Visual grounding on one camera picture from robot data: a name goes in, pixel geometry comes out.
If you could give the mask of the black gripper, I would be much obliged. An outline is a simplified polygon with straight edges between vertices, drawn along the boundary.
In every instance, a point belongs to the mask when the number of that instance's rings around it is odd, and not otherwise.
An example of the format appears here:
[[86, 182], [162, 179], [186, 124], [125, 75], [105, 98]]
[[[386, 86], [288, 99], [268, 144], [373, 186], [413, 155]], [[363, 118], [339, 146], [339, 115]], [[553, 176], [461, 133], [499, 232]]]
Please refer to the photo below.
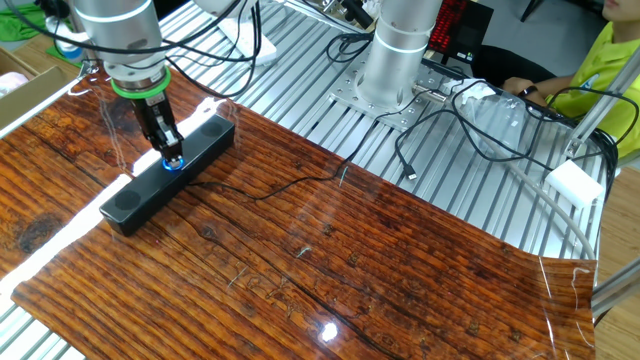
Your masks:
[[178, 133], [170, 102], [165, 93], [131, 101], [139, 126], [147, 140], [158, 146], [168, 164], [182, 160], [183, 137]]

